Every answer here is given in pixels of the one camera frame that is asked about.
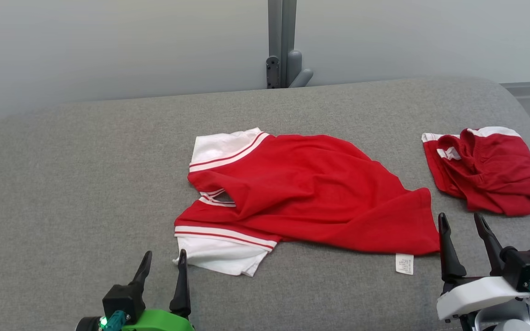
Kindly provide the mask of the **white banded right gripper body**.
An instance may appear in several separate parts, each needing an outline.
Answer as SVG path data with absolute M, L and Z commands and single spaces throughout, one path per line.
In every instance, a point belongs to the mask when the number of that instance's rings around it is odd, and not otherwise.
M 530 292 L 516 291 L 503 277 L 484 277 L 441 295 L 436 311 L 439 320 L 476 312 L 477 322 L 530 322 Z

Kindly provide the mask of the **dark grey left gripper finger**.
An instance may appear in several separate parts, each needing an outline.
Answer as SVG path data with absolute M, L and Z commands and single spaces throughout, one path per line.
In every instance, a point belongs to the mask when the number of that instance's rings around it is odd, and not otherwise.
M 188 318 L 191 314 L 189 275 L 187 266 L 187 252 L 179 250 L 177 259 L 178 279 L 174 291 L 174 297 L 170 301 L 169 310 L 181 318 Z
M 130 286 L 134 286 L 137 291 L 139 291 L 139 293 L 144 292 L 144 285 L 146 278 L 149 276 L 150 273 L 152 259 L 153 252 L 146 251 L 145 255 L 143 256 L 143 259 L 141 260 L 141 263 L 139 264 L 134 278 L 130 281 Z

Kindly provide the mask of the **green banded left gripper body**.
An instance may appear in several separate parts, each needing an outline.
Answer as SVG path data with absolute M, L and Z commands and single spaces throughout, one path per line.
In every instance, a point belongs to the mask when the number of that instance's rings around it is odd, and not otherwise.
M 192 324 L 164 310 L 145 310 L 134 325 L 127 325 L 130 316 L 116 311 L 110 318 L 85 317 L 76 325 L 75 331 L 195 331 Z

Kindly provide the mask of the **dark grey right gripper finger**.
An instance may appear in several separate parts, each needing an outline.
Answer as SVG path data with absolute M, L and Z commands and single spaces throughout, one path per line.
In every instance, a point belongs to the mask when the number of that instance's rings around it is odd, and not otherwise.
M 451 228 L 446 214 L 438 216 L 440 243 L 440 270 L 443 281 L 455 281 L 467 275 L 465 267 L 460 263 L 454 243 L 451 241 Z
M 475 212 L 473 214 L 473 217 L 478 235 L 484 242 L 484 247 L 486 248 L 491 268 L 490 275 L 501 276 L 503 268 L 505 266 L 505 263 L 500 257 L 502 246 L 496 238 L 496 235 L 484 219 L 484 216 L 482 216 L 482 214 L 480 214 L 479 212 Z

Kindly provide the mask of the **red shorts with white trim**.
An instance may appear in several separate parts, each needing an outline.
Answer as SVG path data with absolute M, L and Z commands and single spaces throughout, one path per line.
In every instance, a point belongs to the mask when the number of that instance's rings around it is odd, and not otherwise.
M 438 190 L 465 200 L 471 211 L 530 215 L 530 149 L 515 130 L 423 133 L 421 142 Z

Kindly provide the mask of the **red t-shirt with white sleeves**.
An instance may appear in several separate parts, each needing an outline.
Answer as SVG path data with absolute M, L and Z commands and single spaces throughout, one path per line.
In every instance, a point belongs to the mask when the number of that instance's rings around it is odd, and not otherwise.
M 437 253 L 431 193 L 349 141 L 274 136 L 258 128 L 198 136 L 189 164 L 198 191 L 174 222 L 190 265 L 253 276 L 282 241 L 364 253 Z

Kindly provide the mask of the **grey fabric sofa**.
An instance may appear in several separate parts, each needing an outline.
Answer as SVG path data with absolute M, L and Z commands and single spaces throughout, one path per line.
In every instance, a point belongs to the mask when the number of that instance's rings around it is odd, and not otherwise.
M 187 182 L 196 136 L 255 127 L 327 134 L 380 161 L 445 212 L 470 276 L 490 266 L 465 203 L 440 193 L 421 134 L 506 126 L 530 149 L 530 116 L 503 86 L 429 77 L 70 103 L 0 120 L 0 331 L 74 331 L 103 314 L 153 252 L 144 291 L 168 309 L 178 272 L 173 222 L 198 197 Z M 530 216 L 486 214 L 502 245 L 530 249 Z M 439 256 L 395 272 L 392 255 L 281 243 L 254 277 L 189 269 L 198 331 L 458 331 L 440 322 Z

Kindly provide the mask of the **grey metal partition post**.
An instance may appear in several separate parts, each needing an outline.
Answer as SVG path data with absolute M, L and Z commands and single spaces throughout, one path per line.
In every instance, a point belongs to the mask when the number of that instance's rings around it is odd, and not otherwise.
M 305 87 L 313 70 L 302 65 L 295 49 L 297 0 L 268 0 L 269 56 L 265 61 L 267 89 Z

